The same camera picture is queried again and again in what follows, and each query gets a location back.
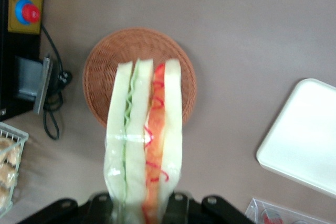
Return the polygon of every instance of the round basket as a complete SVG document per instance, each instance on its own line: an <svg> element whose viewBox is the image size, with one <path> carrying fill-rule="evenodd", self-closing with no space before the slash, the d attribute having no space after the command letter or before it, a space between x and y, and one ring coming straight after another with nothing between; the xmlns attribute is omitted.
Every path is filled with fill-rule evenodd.
<svg viewBox="0 0 336 224"><path fill-rule="evenodd" d="M186 53L170 37L147 28L128 28L106 36L93 48L83 73L86 102L106 127L114 78L119 63L140 59L154 61L154 68L171 58L177 58L182 75L182 113L185 124L196 100L196 76Z"/></svg>

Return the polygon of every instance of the table surface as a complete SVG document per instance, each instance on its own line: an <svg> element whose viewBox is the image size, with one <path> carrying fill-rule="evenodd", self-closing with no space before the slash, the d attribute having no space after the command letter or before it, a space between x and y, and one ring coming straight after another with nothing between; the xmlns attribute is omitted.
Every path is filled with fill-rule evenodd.
<svg viewBox="0 0 336 224"><path fill-rule="evenodd" d="M51 202L80 204L106 190L105 129L87 107L82 72L104 36L156 29L188 54L197 102L183 128L178 190L219 194L245 211L252 197L336 222L336 199L260 167L256 151L291 90L304 78L336 86L336 0L45 0L43 22L74 76L50 140L41 115L6 120L29 133L14 206L16 223ZM42 37L41 55L51 52Z"/></svg>

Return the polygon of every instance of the sandwich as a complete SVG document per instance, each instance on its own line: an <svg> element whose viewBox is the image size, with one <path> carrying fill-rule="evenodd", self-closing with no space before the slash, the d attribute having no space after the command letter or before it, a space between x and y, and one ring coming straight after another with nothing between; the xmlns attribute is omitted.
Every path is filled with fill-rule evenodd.
<svg viewBox="0 0 336 224"><path fill-rule="evenodd" d="M181 67L120 63L108 113L104 178L114 223L157 224L182 165Z"/></svg>

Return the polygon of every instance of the white tray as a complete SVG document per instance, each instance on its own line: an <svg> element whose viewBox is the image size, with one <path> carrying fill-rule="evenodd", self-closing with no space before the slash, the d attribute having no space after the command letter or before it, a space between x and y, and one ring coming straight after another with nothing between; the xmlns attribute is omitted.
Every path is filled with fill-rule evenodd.
<svg viewBox="0 0 336 224"><path fill-rule="evenodd" d="M336 198L336 88L297 84L257 152L261 166Z"/></svg>

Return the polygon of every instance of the plastic container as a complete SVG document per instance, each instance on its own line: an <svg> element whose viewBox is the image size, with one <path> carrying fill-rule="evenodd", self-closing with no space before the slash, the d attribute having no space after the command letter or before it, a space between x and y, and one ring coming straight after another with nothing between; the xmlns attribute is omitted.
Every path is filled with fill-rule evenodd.
<svg viewBox="0 0 336 224"><path fill-rule="evenodd" d="M283 222L283 224L335 224L333 222L325 222L307 214L297 212L293 209L288 209L271 203L253 198L248 206L245 216L253 221L255 224L264 224L263 214L265 211L276 212Z"/></svg>
<svg viewBox="0 0 336 224"><path fill-rule="evenodd" d="M0 122L0 218L13 205L18 170L28 133Z"/></svg>

